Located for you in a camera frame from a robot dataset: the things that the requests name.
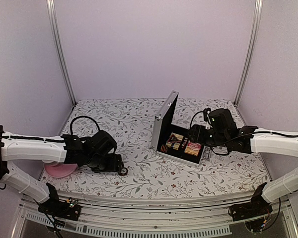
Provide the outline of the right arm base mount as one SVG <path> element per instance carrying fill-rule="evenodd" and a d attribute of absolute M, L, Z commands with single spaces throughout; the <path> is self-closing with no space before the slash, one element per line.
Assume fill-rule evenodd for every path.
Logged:
<path fill-rule="evenodd" d="M 231 205 L 228 214 L 233 221 L 240 221 L 269 214 L 273 211 L 270 203 L 262 197 L 262 187 L 258 187 L 249 202 Z"/>

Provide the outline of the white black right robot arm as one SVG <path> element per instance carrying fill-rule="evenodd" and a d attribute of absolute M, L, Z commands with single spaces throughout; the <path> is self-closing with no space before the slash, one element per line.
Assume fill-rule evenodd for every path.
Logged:
<path fill-rule="evenodd" d="M 238 128 L 228 109 L 205 109 L 202 113 L 205 126 L 190 124 L 188 136 L 194 143 L 210 148 L 223 146 L 228 153 L 270 153 L 298 158 L 298 132 L 274 131 L 248 125 Z M 251 202 L 247 204 L 247 212 L 251 216 L 258 216 L 266 205 L 296 191 L 298 167 L 258 186 Z"/>

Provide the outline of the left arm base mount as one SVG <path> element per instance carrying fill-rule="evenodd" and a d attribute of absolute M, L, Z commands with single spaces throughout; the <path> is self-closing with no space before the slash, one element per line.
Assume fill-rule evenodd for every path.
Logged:
<path fill-rule="evenodd" d="M 81 206 L 75 198 L 70 197 L 65 201 L 61 201 L 57 194 L 50 194 L 47 201 L 39 203 L 38 211 L 52 217 L 78 221 Z"/>

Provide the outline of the single red poker chip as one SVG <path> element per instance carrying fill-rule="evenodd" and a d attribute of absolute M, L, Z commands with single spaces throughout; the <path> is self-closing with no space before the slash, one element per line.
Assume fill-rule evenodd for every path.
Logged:
<path fill-rule="evenodd" d="M 122 176 L 125 176 L 128 173 L 128 169 L 127 168 L 122 168 L 122 170 L 120 171 L 120 174 Z"/>

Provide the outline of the black triangular all-in button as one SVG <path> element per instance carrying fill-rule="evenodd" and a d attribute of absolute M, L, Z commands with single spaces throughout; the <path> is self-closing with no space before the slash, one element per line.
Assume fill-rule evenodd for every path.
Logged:
<path fill-rule="evenodd" d="M 166 145 L 169 147 L 172 147 L 173 145 L 178 144 L 178 143 L 180 143 L 178 137 L 174 133 L 172 133 L 170 135 L 170 137 L 168 138 Z"/>

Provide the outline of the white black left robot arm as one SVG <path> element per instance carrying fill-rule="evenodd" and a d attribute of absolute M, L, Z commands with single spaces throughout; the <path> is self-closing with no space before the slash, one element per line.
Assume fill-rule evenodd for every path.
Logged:
<path fill-rule="evenodd" d="M 32 197 L 53 215 L 60 215 L 64 205 L 56 189 L 40 182 L 18 168 L 14 161 L 32 160 L 44 163 L 76 164 L 88 166 L 95 173 L 118 172 L 126 175 L 122 157 L 116 154 L 117 143 L 103 131 L 94 136 L 78 137 L 63 134 L 55 137 L 17 135 L 4 131 L 0 125 L 0 182 Z"/>

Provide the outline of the aluminium poker case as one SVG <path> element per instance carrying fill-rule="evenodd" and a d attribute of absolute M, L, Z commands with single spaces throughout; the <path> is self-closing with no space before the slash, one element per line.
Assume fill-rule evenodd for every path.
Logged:
<path fill-rule="evenodd" d="M 198 156 L 184 153 L 185 149 L 178 150 L 168 148 L 165 144 L 172 132 L 183 135 L 183 140 L 188 138 L 189 130 L 172 123 L 173 115 L 178 99 L 178 92 L 171 91 L 161 108 L 154 115 L 153 132 L 151 137 L 151 148 L 159 155 L 187 166 L 198 167 L 202 159 L 205 147 L 202 146 Z"/>

